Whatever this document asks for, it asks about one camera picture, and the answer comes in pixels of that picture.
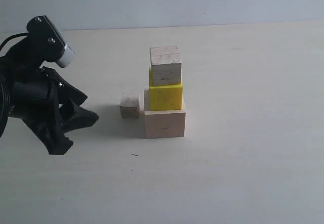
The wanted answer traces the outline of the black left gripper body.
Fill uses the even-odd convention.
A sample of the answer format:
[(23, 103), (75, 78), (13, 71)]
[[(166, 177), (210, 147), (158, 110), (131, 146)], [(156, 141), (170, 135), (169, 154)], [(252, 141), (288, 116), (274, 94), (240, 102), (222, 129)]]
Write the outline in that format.
[(48, 122), (76, 127), (76, 88), (56, 70), (43, 67), (26, 78), (9, 75), (7, 87), (8, 117), (20, 118), (29, 126)]

